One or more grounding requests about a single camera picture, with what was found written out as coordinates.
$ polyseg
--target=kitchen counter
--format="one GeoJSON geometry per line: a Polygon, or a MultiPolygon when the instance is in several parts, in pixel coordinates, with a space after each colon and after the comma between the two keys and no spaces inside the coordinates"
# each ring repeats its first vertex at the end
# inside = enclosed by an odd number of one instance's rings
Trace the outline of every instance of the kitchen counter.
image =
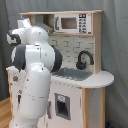
{"type": "Polygon", "coordinates": [[[52,76],[51,80],[81,88],[101,88],[112,84],[114,82],[114,76],[107,71],[100,71],[99,73],[93,74],[83,81],[75,81],[56,76],[52,76]]]}

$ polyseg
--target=wooden floor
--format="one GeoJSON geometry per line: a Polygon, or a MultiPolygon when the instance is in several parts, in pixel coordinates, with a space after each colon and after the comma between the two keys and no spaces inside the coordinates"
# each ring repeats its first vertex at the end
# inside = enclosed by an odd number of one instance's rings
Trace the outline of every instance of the wooden floor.
{"type": "Polygon", "coordinates": [[[10,99],[0,102],[0,128],[8,128],[12,119],[10,99]]]}

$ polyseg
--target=oven door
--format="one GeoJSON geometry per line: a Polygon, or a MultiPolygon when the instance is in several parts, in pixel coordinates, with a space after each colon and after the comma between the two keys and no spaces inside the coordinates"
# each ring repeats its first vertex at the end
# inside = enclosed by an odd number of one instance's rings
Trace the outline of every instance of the oven door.
{"type": "Polygon", "coordinates": [[[55,14],[55,32],[79,33],[79,14],[55,14]]]}

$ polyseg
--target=backsplash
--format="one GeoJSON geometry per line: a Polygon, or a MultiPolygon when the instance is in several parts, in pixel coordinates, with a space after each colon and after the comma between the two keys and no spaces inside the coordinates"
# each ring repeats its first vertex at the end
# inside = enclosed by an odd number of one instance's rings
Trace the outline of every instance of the backsplash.
{"type": "MultiPolygon", "coordinates": [[[[85,36],[49,36],[49,44],[54,45],[63,56],[62,67],[76,68],[78,55],[86,50],[94,56],[94,38],[85,36]]],[[[83,54],[82,62],[86,61],[86,69],[94,71],[94,65],[90,65],[90,58],[83,54]]]]}

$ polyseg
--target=black faucet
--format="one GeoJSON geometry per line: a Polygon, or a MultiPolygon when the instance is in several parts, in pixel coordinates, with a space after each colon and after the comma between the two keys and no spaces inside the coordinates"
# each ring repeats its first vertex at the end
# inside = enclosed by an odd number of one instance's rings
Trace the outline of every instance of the black faucet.
{"type": "Polygon", "coordinates": [[[89,57],[90,57],[90,64],[93,65],[94,64],[94,61],[93,61],[93,56],[88,52],[88,51],[81,51],[78,55],[78,62],[76,63],[76,67],[77,69],[85,69],[86,68],[86,62],[85,63],[82,63],[81,62],[81,56],[83,54],[87,54],[89,57]]]}

